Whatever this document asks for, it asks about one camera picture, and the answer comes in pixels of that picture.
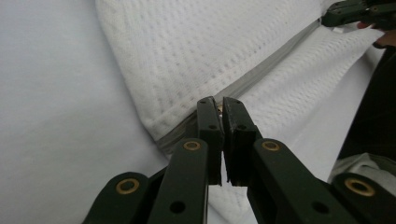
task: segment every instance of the white fabric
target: white fabric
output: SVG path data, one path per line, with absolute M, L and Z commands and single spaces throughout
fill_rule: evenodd
M 197 100 L 223 91 L 321 15 L 320 1 L 97 0 L 98 15 L 155 140 L 174 129 Z M 347 69 L 380 33 L 339 34 L 320 27 L 241 100 L 262 135 L 286 143 L 326 179 L 337 151 L 293 148 L 293 141 Z M 248 210 L 245 189 L 209 191 L 229 222 Z
M 298 148 L 294 143 L 310 116 L 318 111 L 349 67 L 378 35 L 373 30 L 338 34 L 319 27 L 240 98 L 262 136 L 282 141 L 301 161 L 306 155 L 317 154 L 318 160 L 309 157 L 308 168 L 316 176 L 315 171 L 321 170 L 325 176 L 318 177 L 322 180 L 327 179 L 338 151 Z M 212 188 L 209 201 L 231 223 L 238 223 L 241 214 L 249 209 L 245 188 Z
M 329 170 L 333 167 L 330 161 L 332 158 L 335 160 L 336 154 L 344 143 L 361 97 L 377 63 L 377 59 L 374 64 L 367 61 L 368 55 L 365 54 L 348 70 L 330 98 L 323 101 L 322 106 L 311 114 L 309 121 L 301 129 L 298 136 L 295 136 L 296 139 L 292 141 L 292 148 L 304 148 L 307 152 L 300 155 L 299 159 L 315 177 L 321 180 L 326 180 L 329 176 Z M 221 188 L 218 187 L 210 188 L 210 191 L 215 191 L 213 193 L 220 194 L 222 192 L 221 196 L 216 195 L 217 201 L 211 201 L 214 207 L 221 206 L 222 201 L 224 203 L 233 202 L 234 204 L 244 204 L 246 202 L 244 197 L 233 196 L 235 193 L 231 192 L 229 188 L 221 190 L 221 192 L 220 190 Z M 241 193 L 245 193 L 245 191 L 238 190 L 236 192 L 236 194 Z M 245 213 L 240 207 L 227 206 L 227 210 L 223 213 L 232 214 L 231 216 L 228 215 L 231 223 L 257 223 L 251 209 L 248 209 Z
M 155 140 L 321 15 L 318 0 L 97 0 L 142 122 Z
M 93 0 L 3 0 L 0 18 L 0 223 L 81 223 L 111 177 L 165 166 L 136 117 Z M 313 142 L 329 129 L 337 130 L 332 139 L 347 131 L 329 120 L 353 114 L 356 107 L 348 107 L 359 101 L 366 76 L 362 69 L 344 77 L 345 97 L 332 94 L 339 108 L 323 102 L 331 115 L 314 116 L 329 128 L 313 133 L 322 124 L 310 120 L 315 128 L 303 129 Z M 323 161 L 322 154 L 304 155 L 304 164 Z M 222 223 L 208 212 L 208 223 Z M 243 210 L 237 214 L 250 223 Z

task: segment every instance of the brass rivet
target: brass rivet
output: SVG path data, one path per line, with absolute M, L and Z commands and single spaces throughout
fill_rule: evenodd
M 278 151 L 278 150 L 280 150 L 280 146 L 277 143 L 271 142 L 271 141 L 263 142 L 262 143 L 262 147 L 267 149 L 267 150 L 270 150 L 270 151 Z
M 124 187 L 126 184 L 132 184 L 132 186 L 126 189 Z M 133 178 L 123 179 L 116 186 L 116 190 L 119 194 L 130 194 L 135 192 L 138 188 L 139 188 L 139 181 Z
M 373 187 L 371 187 L 369 184 L 366 182 L 363 182 L 359 179 L 356 178 L 348 178 L 345 181 L 345 185 L 347 188 L 352 190 L 353 192 L 365 196 L 365 197 L 371 197 L 375 195 L 375 190 Z
M 194 150 L 200 149 L 201 144 L 199 144 L 198 142 L 190 141 L 190 142 L 186 142 L 183 145 L 183 147 L 186 148 L 187 150 L 194 151 Z

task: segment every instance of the bolt hole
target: bolt hole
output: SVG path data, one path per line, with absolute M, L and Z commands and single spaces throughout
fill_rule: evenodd
M 189 142 L 186 144 L 187 147 L 198 147 L 198 145 L 196 143 L 193 142 Z
M 245 130 L 247 128 L 247 126 L 240 124 L 240 125 L 236 126 L 236 128 L 240 129 L 240 130 Z
M 175 214 L 180 214 L 186 209 L 186 204 L 184 204 L 183 202 L 174 202 L 171 204 L 169 209 Z
M 329 207 L 326 206 L 326 204 L 324 204 L 324 203 L 313 202 L 312 207 L 315 209 L 315 211 L 317 211 L 321 214 L 329 214 L 330 213 Z
M 273 142 L 267 142 L 267 143 L 265 143 L 265 145 L 267 147 L 269 147 L 269 148 L 276 148 L 277 147 L 277 145 L 275 143 L 273 143 Z
M 352 187 L 355 188 L 355 189 L 361 190 L 361 191 L 367 191 L 368 190 L 366 186 L 364 186 L 361 183 L 357 183 L 357 182 L 352 183 Z
M 129 190 L 129 189 L 132 189 L 132 188 L 134 188 L 134 182 L 132 182 L 132 181 L 125 182 L 125 183 L 123 183 L 123 184 L 120 185 L 120 188 L 121 188 L 122 190 Z

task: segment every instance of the white bedsheet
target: white bedsheet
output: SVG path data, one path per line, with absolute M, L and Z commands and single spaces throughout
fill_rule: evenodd
M 340 148 L 372 68 L 358 61 L 295 146 Z M 166 165 L 93 0 L 0 3 L 0 153 L 0 223 L 80 223 L 110 178 Z M 225 223 L 211 208 L 208 218 Z M 251 213 L 243 219 L 254 223 Z

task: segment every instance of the textured fabric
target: textured fabric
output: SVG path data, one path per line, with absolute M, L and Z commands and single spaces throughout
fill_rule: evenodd
M 379 36 L 375 30 L 339 34 L 319 27 L 240 97 L 262 136 L 282 141 L 301 161 L 317 155 L 316 160 L 310 158 L 311 172 L 327 169 L 329 174 L 337 151 L 295 148 L 293 143 L 347 69 Z M 242 223 L 238 218 L 249 209 L 246 188 L 211 188 L 209 201 L 230 223 Z
M 317 0 L 110 1 L 98 15 L 139 116 L 159 140 L 195 109 L 196 101 L 235 83 L 319 18 Z M 319 27 L 241 97 L 262 135 L 293 148 L 304 123 L 347 69 L 380 36 Z M 319 154 L 311 169 L 332 167 L 338 152 Z M 248 210 L 246 189 L 211 187 L 209 201 L 230 223 Z
M 318 0 L 98 0 L 99 19 L 155 140 L 319 18 Z

